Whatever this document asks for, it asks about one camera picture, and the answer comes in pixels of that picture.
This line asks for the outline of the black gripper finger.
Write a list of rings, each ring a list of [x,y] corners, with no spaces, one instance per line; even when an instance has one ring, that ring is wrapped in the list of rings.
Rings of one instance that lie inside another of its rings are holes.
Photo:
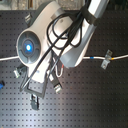
[[[31,107],[32,109],[39,109],[39,101],[36,95],[31,95]]]

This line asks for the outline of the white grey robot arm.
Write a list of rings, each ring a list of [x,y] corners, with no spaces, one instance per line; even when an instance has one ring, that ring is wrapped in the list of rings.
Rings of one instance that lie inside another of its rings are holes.
[[[44,97],[48,81],[56,91],[61,89],[54,73],[58,61],[67,68],[82,61],[108,1],[88,0],[75,14],[65,12],[56,1],[45,2],[19,35],[17,54],[28,68],[20,90],[31,94],[33,109],[39,109],[38,98]]]

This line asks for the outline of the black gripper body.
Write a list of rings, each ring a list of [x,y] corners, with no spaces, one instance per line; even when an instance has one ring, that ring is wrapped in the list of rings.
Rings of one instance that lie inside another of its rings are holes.
[[[45,91],[47,87],[47,81],[44,81],[43,83],[32,81],[30,84],[28,84],[24,91],[30,94],[34,94],[38,97],[44,97]]]

